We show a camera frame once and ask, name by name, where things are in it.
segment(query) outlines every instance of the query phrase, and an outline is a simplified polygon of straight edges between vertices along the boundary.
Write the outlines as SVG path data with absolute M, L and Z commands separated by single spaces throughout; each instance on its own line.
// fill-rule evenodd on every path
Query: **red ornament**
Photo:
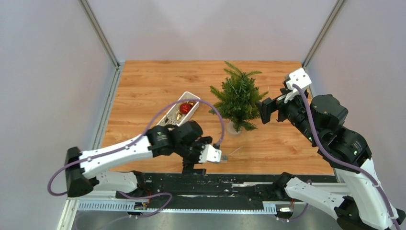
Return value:
M 188 114 L 188 112 L 192 109 L 192 106 L 188 103 L 182 103 L 179 106 L 179 112 L 181 114 Z

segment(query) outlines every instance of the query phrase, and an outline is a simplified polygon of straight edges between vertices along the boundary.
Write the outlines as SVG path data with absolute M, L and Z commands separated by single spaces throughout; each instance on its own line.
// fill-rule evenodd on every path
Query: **small artificial christmas tree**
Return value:
M 223 91 L 219 91 L 213 85 L 210 86 L 210 92 L 220 101 L 214 104 L 221 116 L 229 119 L 233 123 L 236 132 L 242 128 L 251 131 L 257 127 L 248 122 L 249 120 L 260 118 L 259 111 L 255 102 L 260 101 L 268 92 L 259 93 L 258 87 L 255 87 L 255 79 L 251 76 L 260 74 L 260 71 L 242 72 L 229 62 L 225 62 L 230 69 L 224 69 L 230 77 L 221 83 Z

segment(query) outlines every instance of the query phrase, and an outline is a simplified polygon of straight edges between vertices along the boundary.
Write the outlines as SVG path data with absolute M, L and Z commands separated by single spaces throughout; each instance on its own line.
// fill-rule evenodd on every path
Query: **plant pot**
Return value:
M 238 136 L 241 133 L 241 130 L 239 132 L 237 132 L 234 129 L 234 123 L 232 121 L 228 122 L 228 124 L 226 126 L 226 130 L 232 136 Z

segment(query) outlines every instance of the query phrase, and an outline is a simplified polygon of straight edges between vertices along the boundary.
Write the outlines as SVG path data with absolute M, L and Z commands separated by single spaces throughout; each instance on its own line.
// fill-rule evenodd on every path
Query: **wooden tabletop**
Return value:
M 242 71 L 259 70 L 256 85 L 259 92 L 269 91 L 267 97 L 280 95 L 284 76 L 300 68 L 295 61 L 233 61 Z M 214 104 L 217 99 L 209 86 L 221 88 L 227 74 L 223 61 L 128 61 L 120 79 L 113 108 L 106 128 L 103 147 L 128 140 L 140 134 L 150 119 L 167 104 L 189 91 Z M 218 117 L 210 114 L 209 107 L 200 104 L 193 115 L 203 129 L 204 136 L 220 138 Z M 156 124 L 164 114 L 159 116 Z M 207 173 L 282 173 L 333 174 L 329 164 L 317 154 L 310 142 L 288 121 L 278 123 L 277 114 L 272 121 L 254 131 L 243 131 L 238 137 L 226 133 L 221 145 L 223 155 L 233 152 L 227 162 L 205 163 L 195 168 L 206 168 Z M 130 162 L 114 171 L 174 172 L 182 170 L 182 158 L 176 153 L 153 159 Z

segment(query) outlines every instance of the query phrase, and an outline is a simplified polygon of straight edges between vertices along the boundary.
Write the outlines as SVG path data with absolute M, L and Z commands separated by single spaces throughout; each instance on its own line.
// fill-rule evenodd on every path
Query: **white backdrop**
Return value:
M 117 58 L 303 61 L 335 0 L 89 0 Z
M 406 210 L 404 9 L 404 0 L 347 1 L 308 71 L 316 94 L 348 108 L 345 125 L 365 136 L 383 188 Z
M 91 148 L 112 77 L 77 0 L 0 1 L 0 229 L 56 229 L 66 196 L 47 182 Z

